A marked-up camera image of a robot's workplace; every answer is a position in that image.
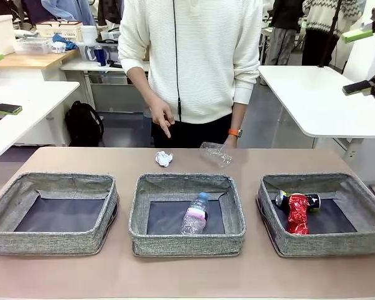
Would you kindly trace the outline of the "person's right hand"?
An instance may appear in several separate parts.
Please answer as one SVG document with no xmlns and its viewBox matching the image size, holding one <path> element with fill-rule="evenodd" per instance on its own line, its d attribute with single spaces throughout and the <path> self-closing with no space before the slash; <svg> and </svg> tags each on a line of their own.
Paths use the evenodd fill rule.
<svg viewBox="0 0 375 300">
<path fill-rule="evenodd" d="M 147 104 L 154 123 L 161 127 L 167 138 L 170 138 L 171 132 L 169 128 L 175 123 L 175 120 L 169 105 L 156 95 L 151 96 L 147 100 Z"/>
</svg>

